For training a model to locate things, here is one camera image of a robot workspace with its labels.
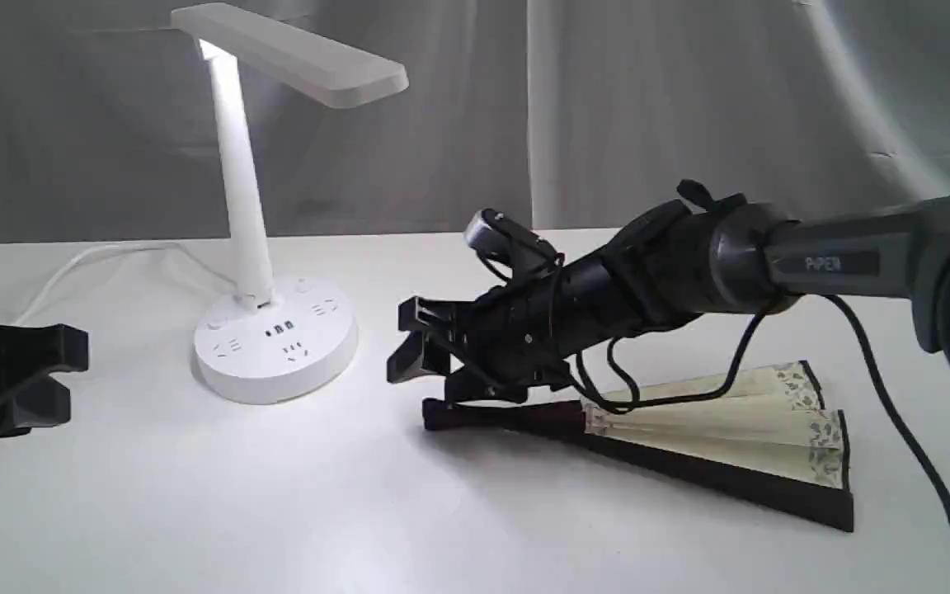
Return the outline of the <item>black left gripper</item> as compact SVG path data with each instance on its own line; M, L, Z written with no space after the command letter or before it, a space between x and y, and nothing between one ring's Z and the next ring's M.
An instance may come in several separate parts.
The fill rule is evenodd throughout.
M0 381L23 381L49 373L86 372L89 334L81 328L5 326L0 323ZM71 392L53 377L39 377L0 403L0 440L71 421Z

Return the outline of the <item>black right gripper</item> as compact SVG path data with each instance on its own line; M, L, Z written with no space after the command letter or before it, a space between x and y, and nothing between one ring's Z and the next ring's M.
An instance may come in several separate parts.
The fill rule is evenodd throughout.
M637 247L601 247L565 266L523 249L511 278L474 301L414 296L398 305L398 331L454 335L463 362L454 389L572 384L570 357L620 337L674 327L674 267ZM386 361L390 384L448 376L452 354L404 341Z

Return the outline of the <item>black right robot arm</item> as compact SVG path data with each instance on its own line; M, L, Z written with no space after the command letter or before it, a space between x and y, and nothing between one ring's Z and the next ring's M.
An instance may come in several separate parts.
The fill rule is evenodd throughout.
M572 262L496 210L467 233L511 277L471 301L412 297L392 384L444 376L449 403L523 403L572 384L567 360L615 338L664 333L705 314L777 314L803 295L905 299L917 342L950 365L950 196L821 221L785 218L689 179Z

